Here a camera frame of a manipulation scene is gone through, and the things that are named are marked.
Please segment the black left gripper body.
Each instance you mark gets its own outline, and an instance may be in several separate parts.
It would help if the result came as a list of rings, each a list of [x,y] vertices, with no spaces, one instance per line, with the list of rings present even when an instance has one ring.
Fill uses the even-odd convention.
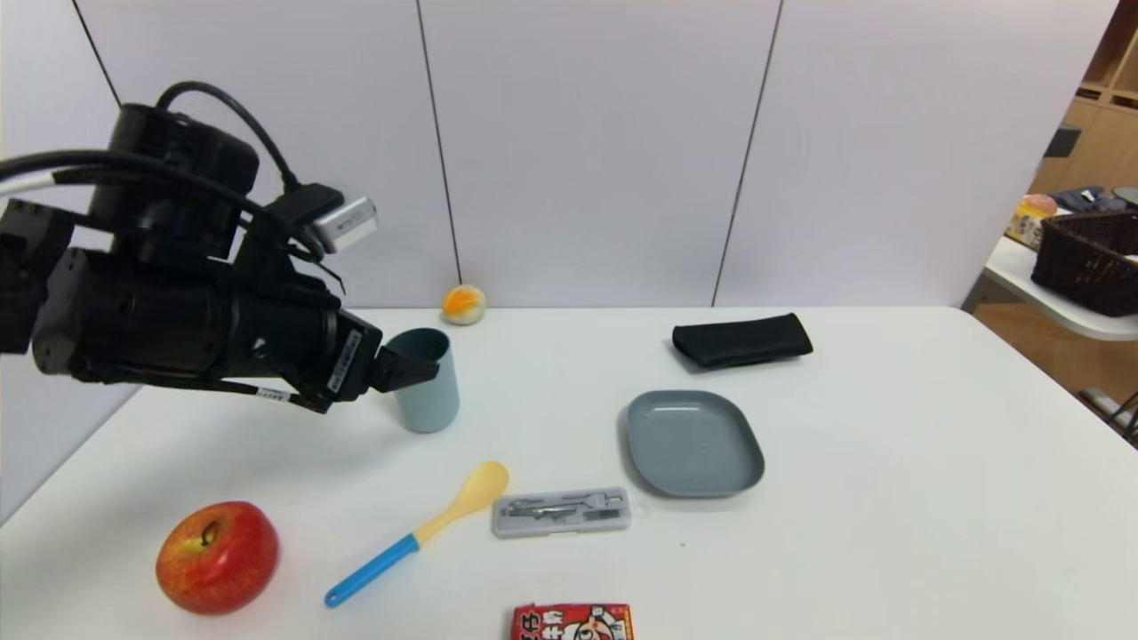
[[[382,333],[341,306],[325,284],[229,284],[229,380],[280,380],[290,402],[325,413],[366,391]]]

